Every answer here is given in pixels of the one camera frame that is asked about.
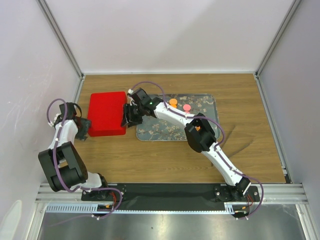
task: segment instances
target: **white backdrop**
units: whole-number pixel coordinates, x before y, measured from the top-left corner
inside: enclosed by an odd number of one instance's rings
[[[1,1],[0,53],[0,239],[10,239],[4,216],[21,200],[21,219],[13,219],[21,240],[45,180],[38,153],[55,133],[47,106],[59,97],[72,101],[79,78],[35,0]]]
[[[261,74],[294,183],[320,230],[320,1],[302,1]]]
[[[293,0],[47,0],[86,73],[252,72]]]

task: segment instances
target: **red box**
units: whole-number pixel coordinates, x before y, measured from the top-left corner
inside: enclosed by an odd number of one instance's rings
[[[91,137],[126,134],[126,127],[121,127],[126,103],[124,91],[91,94],[87,117],[91,120],[91,127],[88,134]]]

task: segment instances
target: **metal floor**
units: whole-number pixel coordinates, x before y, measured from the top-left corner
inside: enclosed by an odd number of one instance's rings
[[[111,214],[99,221],[46,213],[38,240],[305,240],[296,206],[262,205],[249,220],[212,214]]]

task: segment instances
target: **pink disc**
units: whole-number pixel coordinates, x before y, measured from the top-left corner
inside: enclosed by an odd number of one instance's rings
[[[190,111],[191,110],[191,106],[189,104],[185,104],[185,105],[183,105],[183,110]]]

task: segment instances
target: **wood grain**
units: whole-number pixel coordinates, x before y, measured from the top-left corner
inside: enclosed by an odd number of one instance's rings
[[[252,74],[88,75],[78,101],[83,116],[87,116],[92,93],[126,92],[140,81],[156,82],[166,93],[212,94],[220,124],[228,135],[223,150],[231,161],[264,183],[285,181]],[[160,92],[150,84],[141,87],[148,94]],[[126,135],[89,137],[75,145],[87,169],[101,173],[108,182],[224,182],[210,161],[191,150],[186,141],[140,141],[135,127],[127,129]]]

